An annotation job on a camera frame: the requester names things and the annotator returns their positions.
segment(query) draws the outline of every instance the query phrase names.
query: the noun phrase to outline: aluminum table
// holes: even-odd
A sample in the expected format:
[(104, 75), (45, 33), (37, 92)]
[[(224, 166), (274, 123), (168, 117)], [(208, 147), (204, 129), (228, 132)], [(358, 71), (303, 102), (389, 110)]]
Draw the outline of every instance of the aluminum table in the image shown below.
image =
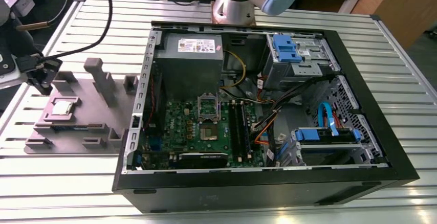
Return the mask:
[[(139, 74), (152, 20), (210, 22), (210, 6), (113, 0), (113, 21), (103, 43), (61, 58), (61, 70), (89, 77), (87, 57), (103, 59), (113, 78)], [(75, 1), (44, 54), (88, 45), (107, 19), (107, 0)], [(437, 95), (379, 21), (367, 15), (256, 11), (258, 25), (335, 30), (409, 154), (421, 179), (342, 206), (141, 215), (111, 192), (116, 155), (26, 155), (25, 138), (48, 97), (25, 84), (0, 118), (0, 221), (107, 223), (437, 223)]]

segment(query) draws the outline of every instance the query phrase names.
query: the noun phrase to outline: blue plastic latch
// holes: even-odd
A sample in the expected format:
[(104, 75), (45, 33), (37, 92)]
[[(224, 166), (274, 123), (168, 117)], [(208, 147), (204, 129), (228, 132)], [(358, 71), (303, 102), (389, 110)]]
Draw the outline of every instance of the blue plastic latch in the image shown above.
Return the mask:
[(272, 36), (274, 49), (278, 52), (279, 62), (286, 63), (300, 63), (302, 57), (295, 51), (296, 45), (292, 42), (291, 36), (288, 35), (274, 35)]
[(302, 131), (302, 135), (303, 135), (303, 139), (306, 141), (319, 141), (320, 137), (319, 134), (316, 133), (316, 129), (300, 129)]
[(361, 133), (359, 133), (359, 130), (357, 129), (353, 129), (353, 134), (354, 134), (354, 137), (355, 137), (355, 141), (361, 141)]
[(303, 140), (302, 131), (296, 130), (296, 131), (294, 131), (294, 134), (295, 134), (296, 141), (302, 141)]

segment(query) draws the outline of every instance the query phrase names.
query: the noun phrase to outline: gray plastic block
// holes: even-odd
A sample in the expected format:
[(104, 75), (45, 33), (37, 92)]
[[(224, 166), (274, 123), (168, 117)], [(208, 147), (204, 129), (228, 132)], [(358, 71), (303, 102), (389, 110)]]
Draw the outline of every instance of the gray plastic block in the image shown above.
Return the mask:
[(137, 87), (137, 77), (136, 76), (125, 76), (123, 82), (124, 90), (128, 95), (135, 95), (136, 87)]
[[(72, 75), (61, 74), (75, 96), (63, 96), (52, 91), (51, 99), (43, 115), (34, 124), (33, 133), (26, 140), (25, 153), (117, 153), (123, 135), (129, 127), (133, 95), (127, 94), (125, 79), (113, 82), (113, 105), (108, 107), (101, 93), (95, 89), (95, 80), (75, 79)], [(53, 106), (59, 101), (73, 103), (67, 115), (53, 115)]]
[(95, 88), (101, 94), (104, 101), (107, 102), (108, 107), (112, 107), (115, 104), (113, 97), (113, 80), (111, 73), (104, 73), (101, 70), (103, 61), (99, 58), (87, 58), (83, 68), (87, 72), (91, 73), (95, 79)]
[(71, 89), (69, 84), (77, 82), (72, 72), (59, 72), (55, 80), (52, 81), (57, 91), (64, 96), (75, 96), (75, 91)]
[(30, 149), (49, 149), (51, 148), (51, 141), (47, 138), (40, 138), (40, 139), (28, 139), (25, 141), (25, 145), (30, 148)]
[(101, 138), (97, 137), (85, 137), (83, 138), (81, 145), (87, 149), (104, 149), (107, 147), (107, 143)]

